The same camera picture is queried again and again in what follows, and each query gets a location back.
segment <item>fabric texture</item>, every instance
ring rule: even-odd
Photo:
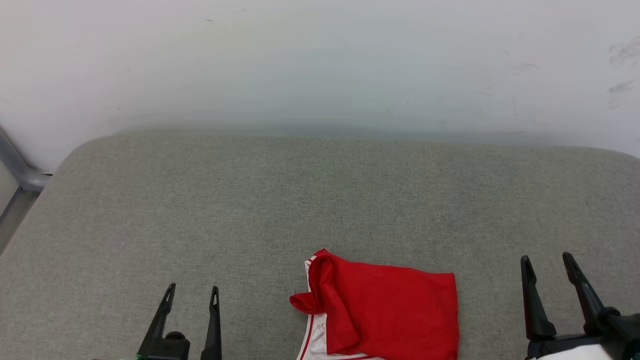
[[[559,334],[584,322],[562,252],[640,311],[640,160],[581,148],[133,134],[82,145],[0,257],[0,359],[135,359],[165,330],[198,359],[211,286],[227,360],[294,359],[301,261],[456,274],[458,359],[523,359],[520,257]]]
[[[307,293],[289,301],[327,314],[326,351],[385,360],[455,360],[458,298],[454,274],[346,261],[315,253]]]

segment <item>metal frame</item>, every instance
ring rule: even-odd
[[[0,130],[0,160],[6,165],[18,185],[27,192],[41,192],[49,182],[49,176],[33,170],[24,162],[4,131]]]

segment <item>gray upholstery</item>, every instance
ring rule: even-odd
[[[563,251],[605,304],[640,311],[639,179],[640,160],[596,149],[95,140],[62,164],[0,258],[0,358],[134,359],[176,282],[166,330],[191,340],[192,359],[215,284],[225,359],[294,360],[306,316],[289,296],[327,248],[454,272],[460,359],[521,359],[523,254],[560,333],[582,325]]]

